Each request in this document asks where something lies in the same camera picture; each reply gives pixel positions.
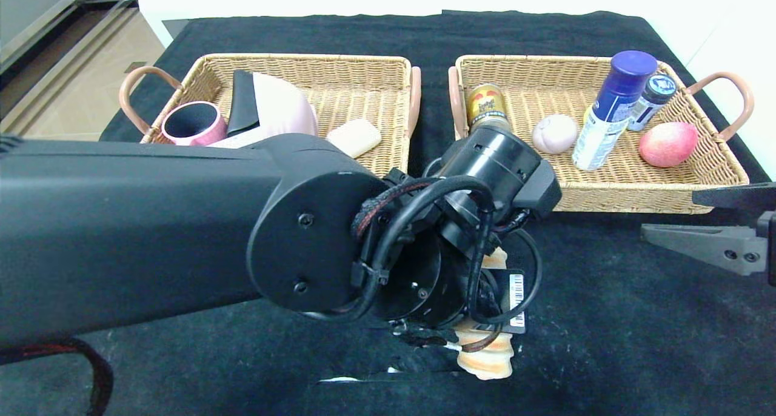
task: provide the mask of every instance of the small bottle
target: small bottle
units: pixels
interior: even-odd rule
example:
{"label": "small bottle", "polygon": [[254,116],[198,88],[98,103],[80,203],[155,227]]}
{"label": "small bottle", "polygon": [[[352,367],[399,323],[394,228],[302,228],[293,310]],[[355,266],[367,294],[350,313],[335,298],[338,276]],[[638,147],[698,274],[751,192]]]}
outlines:
{"label": "small bottle", "polygon": [[668,75],[662,73],[652,75],[646,81],[644,93],[631,111],[632,121],[628,125],[631,131],[641,131],[646,124],[662,109],[671,96],[677,92],[677,85]]}
{"label": "small bottle", "polygon": [[657,60],[646,52],[623,51],[612,57],[598,97],[585,114],[584,127],[571,159],[582,170],[595,170],[631,121],[631,110],[644,91],[646,81],[657,70]]}

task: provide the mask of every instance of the beer can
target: beer can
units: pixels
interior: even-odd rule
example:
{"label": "beer can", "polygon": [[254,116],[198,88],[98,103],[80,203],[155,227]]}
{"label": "beer can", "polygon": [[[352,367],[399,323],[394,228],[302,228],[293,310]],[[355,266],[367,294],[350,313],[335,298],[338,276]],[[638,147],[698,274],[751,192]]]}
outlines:
{"label": "beer can", "polygon": [[469,118],[469,131],[480,125],[490,125],[512,132],[512,126],[507,120],[504,95],[495,84],[474,87],[466,98],[466,114]]}

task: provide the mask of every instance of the table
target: table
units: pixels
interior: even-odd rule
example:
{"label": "table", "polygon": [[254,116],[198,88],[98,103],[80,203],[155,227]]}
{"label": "table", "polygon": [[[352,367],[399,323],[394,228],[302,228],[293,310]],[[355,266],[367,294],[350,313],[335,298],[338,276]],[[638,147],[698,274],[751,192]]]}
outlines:
{"label": "table", "polygon": [[[398,55],[423,70],[410,151],[419,173],[452,142],[447,68],[466,53],[612,56],[641,49],[693,82],[642,19],[613,13],[310,16],[192,21],[157,65],[182,78],[210,52]],[[171,89],[133,93],[151,120]],[[716,108],[699,95],[712,121]],[[103,140],[141,136],[120,112]],[[739,139],[753,182],[767,181]],[[546,260],[540,295],[515,336],[515,373],[480,382],[455,354],[413,350],[368,320],[332,325],[258,300],[85,336],[116,374],[108,414],[773,414],[776,289],[638,239],[641,223],[748,224],[759,214],[555,213],[532,223]],[[505,249],[518,258],[518,242]],[[407,372],[382,374],[389,366]],[[360,377],[360,383],[318,383]],[[63,414],[85,404],[85,361],[3,366],[0,408]]]}

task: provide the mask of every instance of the pink mug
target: pink mug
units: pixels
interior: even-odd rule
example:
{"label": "pink mug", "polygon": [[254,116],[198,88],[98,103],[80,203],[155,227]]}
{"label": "pink mug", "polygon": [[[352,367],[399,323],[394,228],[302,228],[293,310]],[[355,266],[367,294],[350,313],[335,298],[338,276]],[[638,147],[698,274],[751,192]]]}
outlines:
{"label": "pink mug", "polygon": [[179,146],[207,146],[227,137],[227,123],[216,104],[188,102],[164,118],[161,133]]}

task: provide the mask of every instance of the peach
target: peach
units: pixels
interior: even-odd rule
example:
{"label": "peach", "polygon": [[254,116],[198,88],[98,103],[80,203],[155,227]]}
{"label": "peach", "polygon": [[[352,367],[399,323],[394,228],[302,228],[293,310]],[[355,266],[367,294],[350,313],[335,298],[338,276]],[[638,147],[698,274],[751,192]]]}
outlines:
{"label": "peach", "polygon": [[698,129],[684,121],[661,123],[646,132],[638,153],[655,167],[672,167],[685,161],[698,144]]}

